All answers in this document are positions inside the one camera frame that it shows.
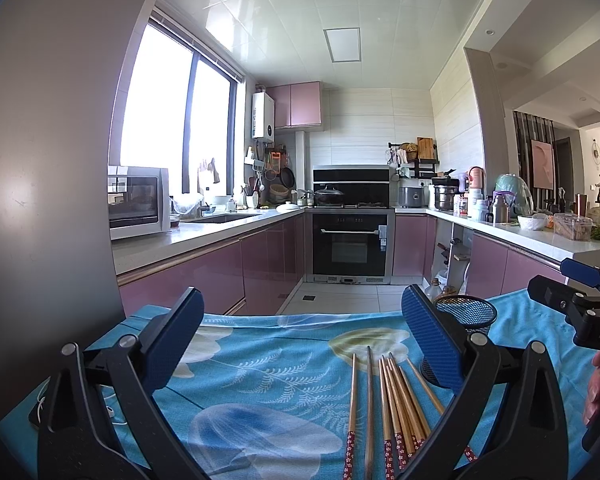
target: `microwave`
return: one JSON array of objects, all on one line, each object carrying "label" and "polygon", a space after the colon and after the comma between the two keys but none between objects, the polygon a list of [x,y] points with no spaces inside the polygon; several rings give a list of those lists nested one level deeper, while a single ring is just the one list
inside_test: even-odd
[{"label": "microwave", "polygon": [[109,166],[107,202],[112,240],[168,231],[169,170]]}]

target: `mesh basket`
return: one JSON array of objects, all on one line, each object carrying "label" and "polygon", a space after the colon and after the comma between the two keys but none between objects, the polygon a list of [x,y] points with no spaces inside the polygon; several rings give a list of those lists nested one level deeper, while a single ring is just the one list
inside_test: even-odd
[{"label": "mesh basket", "polygon": [[[454,316],[468,334],[481,332],[487,335],[498,317],[498,311],[491,303],[473,296],[444,296],[436,300],[434,306],[441,312]],[[426,359],[420,364],[420,373],[431,384],[440,386]]]}]

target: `cutting board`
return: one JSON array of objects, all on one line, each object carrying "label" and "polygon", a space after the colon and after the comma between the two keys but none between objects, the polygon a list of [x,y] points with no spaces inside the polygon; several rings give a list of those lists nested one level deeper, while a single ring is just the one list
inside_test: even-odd
[{"label": "cutting board", "polygon": [[433,139],[430,137],[418,137],[418,158],[436,158],[433,151]]}]

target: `recessed light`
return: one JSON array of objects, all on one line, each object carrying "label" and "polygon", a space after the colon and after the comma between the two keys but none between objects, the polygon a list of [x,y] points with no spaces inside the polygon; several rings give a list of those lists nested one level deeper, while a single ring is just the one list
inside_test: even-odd
[{"label": "recessed light", "polygon": [[324,37],[334,63],[360,61],[360,28],[325,28]]}]

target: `human hand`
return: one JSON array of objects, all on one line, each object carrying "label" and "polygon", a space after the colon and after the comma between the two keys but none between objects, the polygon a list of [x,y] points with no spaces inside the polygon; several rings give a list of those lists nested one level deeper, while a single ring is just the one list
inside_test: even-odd
[{"label": "human hand", "polygon": [[593,364],[596,369],[593,371],[589,380],[587,399],[584,402],[582,420],[586,426],[588,426],[600,412],[600,352],[596,352],[591,364]]}]

